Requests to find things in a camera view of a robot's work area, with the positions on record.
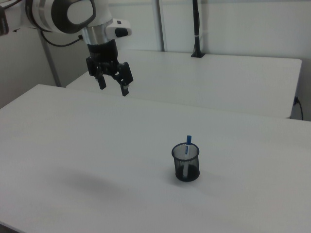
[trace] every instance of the white table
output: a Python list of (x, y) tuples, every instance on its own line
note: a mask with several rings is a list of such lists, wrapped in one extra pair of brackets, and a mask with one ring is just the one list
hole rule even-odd
[[(174, 176), (192, 135), (200, 177)], [(0, 109), (0, 221), (25, 233), (311, 229), (309, 122), (39, 85)]]
[[(255, 115), (291, 115), (301, 61), (297, 59), (120, 50), (134, 82), (130, 97)], [(100, 90), (88, 72), (67, 88), (121, 96), (118, 83), (105, 77)]]

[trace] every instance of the mesh pencil cup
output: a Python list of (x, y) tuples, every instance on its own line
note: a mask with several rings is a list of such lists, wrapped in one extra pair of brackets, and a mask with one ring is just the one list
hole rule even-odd
[(176, 145), (172, 150), (175, 163), (176, 177), (184, 182), (196, 180), (200, 175), (199, 148), (191, 143), (189, 153), (186, 154), (186, 143)]

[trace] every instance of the cable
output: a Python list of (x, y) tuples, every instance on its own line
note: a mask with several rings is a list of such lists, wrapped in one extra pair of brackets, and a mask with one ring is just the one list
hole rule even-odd
[(301, 106), (301, 103), (300, 103), (299, 99), (297, 99), (297, 103), (299, 103), (300, 111), (301, 111), (301, 120), (303, 120), (302, 106)]
[(17, 0), (17, 1), (15, 1), (15, 2), (9, 4), (9, 5), (4, 6), (3, 8), (4, 8), (4, 10), (6, 10), (6, 9), (10, 8), (11, 6), (14, 6), (14, 5), (18, 4), (21, 1), (22, 0)]
[(72, 41), (72, 42), (69, 43), (69, 44), (57, 45), (57, 44), (54, 44), (54, 43), (52, 43), (51, 41), (49, 41), (49, 40), (45, 37), (43, 31), (41, 31), (40, 33), (41, 33), (43, 39), (44, 39), (47, 43), (49, 43), (50, 45), (53, 45), (53, 46), (55, 46), (55, 47), (67, 47), (67, 46), (70, 46), (70, 45), (73, 45), (73, 44), (79, 42), (80, 40), (83, 40), (83, 37), (82, 37), (81, 35), (79, 35), (79, 39), (76, 39), (75, 41)]

